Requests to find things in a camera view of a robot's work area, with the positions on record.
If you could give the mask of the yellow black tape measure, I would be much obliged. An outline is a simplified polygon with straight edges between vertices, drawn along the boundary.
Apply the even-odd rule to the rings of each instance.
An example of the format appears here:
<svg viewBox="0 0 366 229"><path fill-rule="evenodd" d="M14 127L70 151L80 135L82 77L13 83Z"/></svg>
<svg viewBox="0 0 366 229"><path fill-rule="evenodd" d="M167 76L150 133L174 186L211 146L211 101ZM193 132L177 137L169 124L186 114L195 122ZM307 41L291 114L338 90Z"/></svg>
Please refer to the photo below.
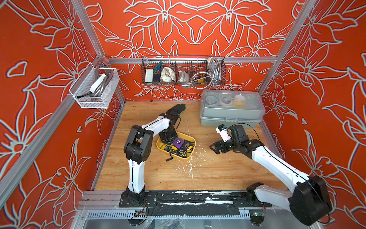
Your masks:
<svg viewBox="0 0 366 229"><path fill-rule="evenodd" d="M167 144L162 145L160 149L171 154L175 154L178 151L178 148L176 148L174 145Z"/></svg>

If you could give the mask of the purple tape measure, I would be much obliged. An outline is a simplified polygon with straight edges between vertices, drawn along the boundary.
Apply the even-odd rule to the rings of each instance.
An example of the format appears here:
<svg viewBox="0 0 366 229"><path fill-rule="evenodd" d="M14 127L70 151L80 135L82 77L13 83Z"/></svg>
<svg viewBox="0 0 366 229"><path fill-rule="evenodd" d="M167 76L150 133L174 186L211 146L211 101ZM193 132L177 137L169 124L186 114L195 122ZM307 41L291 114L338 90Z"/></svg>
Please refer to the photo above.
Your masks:
<svg viewBox="0 0 366 229"><path fill-rule="evenodd" d="M173 146L177 149L181 149L182 146L184 145L185 141L181 138L176 138L174 141L173 141Z"/></svg>

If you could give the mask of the black round tape measure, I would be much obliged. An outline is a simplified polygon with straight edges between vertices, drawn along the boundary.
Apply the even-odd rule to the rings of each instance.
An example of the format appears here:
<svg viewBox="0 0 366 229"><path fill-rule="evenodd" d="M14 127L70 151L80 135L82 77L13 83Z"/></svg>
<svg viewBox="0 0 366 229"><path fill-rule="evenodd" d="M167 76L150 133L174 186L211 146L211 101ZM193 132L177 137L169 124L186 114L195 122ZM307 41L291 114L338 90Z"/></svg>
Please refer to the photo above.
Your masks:
<svg viewBox="0 0 366 229"><path fill-rule="evenodd" d="M187 151L185 151L184 149L178 150L177 155L181 158L188 158L189 157L189 153Z"/></svg>

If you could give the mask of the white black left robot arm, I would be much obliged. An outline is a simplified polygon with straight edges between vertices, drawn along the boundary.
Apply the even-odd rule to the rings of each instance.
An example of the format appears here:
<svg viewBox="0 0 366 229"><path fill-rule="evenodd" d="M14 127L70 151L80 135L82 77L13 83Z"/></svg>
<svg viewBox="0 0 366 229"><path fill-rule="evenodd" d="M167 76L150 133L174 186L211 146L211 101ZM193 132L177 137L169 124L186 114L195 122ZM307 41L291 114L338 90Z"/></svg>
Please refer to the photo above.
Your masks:
<svg viewBox="0 0 366 229"><path fill-rule="evenodd" d="M126 194L130 197L140 200L145 192L144 166L152 151L153 138L158 135L164 144L172 144L178 137L174 125L179 118L177 112L169 112L160 114L146 125L131 128L124 146L129 164Z"/></svg>

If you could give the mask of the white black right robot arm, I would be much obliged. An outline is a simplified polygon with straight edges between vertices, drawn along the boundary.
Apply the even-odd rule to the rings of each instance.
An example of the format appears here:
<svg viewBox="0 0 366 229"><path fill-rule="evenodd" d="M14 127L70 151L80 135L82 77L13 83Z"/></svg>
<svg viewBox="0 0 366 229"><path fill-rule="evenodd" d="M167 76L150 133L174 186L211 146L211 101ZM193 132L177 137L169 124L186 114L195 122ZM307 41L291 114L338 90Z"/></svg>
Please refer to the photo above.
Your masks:
<svg viewBox="0 0 366 229"><path fill-rule="evenodd" d="M302 224L310 226L332 211L325 180L320 176L310 176L282 158L275 155L259 138L250 139L240 123L216 128L221 140L211 144L210 149L217 155L229 151L243 154L265 167L276 176L286 190L276 189L257 182L246 189L249 204L269 203L291 212Z"/></svg>

